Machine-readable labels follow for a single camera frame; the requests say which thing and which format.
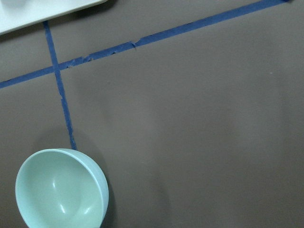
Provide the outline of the light green bowl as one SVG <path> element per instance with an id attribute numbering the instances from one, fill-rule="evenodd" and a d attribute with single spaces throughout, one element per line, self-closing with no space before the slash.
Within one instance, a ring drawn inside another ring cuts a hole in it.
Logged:
<path id="1" fill-rule="evenodd" d="M 99 228 L 109 188 L 102 169 L 89 156 L 71 149 L 45 149 L 21 165 L 15 197 L 29 228 Z"/>

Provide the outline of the white rabbit tray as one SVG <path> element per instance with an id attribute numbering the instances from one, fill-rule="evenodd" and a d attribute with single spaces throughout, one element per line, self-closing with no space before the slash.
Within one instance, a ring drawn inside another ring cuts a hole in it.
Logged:
<path id="1" fill-rule="evenodd" d="M 104 0 L 2 0 L 0 34 L 104 3 Z"/>

